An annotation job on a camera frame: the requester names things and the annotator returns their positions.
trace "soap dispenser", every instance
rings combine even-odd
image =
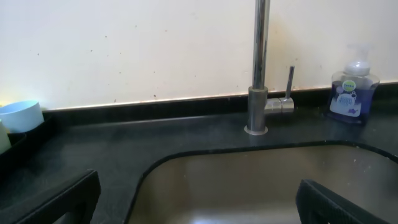
[[[327,115],[346,123],[363,124],[368,120],[374,90],[380,79],[370,74],[368,44],[351,44],[356,56],[343,71],[332,76]]]

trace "white cup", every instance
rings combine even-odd
[[[10,140],[8,139],[6,128],[2,125],[0,119],[0,154],[11,148]]]
[[[26,100],[0,108],[0,119],[10,133],[24,133],[44,122],[37,100]]]

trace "chrome faucet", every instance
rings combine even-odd
[[[290,67],[285,98],[276,98],[267,101],[268,88],[265,86],[265,77],[270,1],[256,0],[253,83],[249,87],[248,125],[244,127],[244,130],[252,135],[262,135],[268,131],[266,127],[266,113],[286,113],[293,112],[294,110],[294,102],[290,97],[294,67]]]

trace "white wall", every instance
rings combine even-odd
[[[373,73],[398,80],[397,9],[396,0],[271,0],[266,85],[284,90],[296,65],[295,89],[330,86],[353,42],[373,43]],[[254,0],[2,0],[0,103],[245,93],[253,33]]]

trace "green logo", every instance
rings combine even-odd
[[[347,80],[343,82],[343,89],[345,91],[353,91],[355,90],[355,87],[356,87],[355,82],[352,80]]]

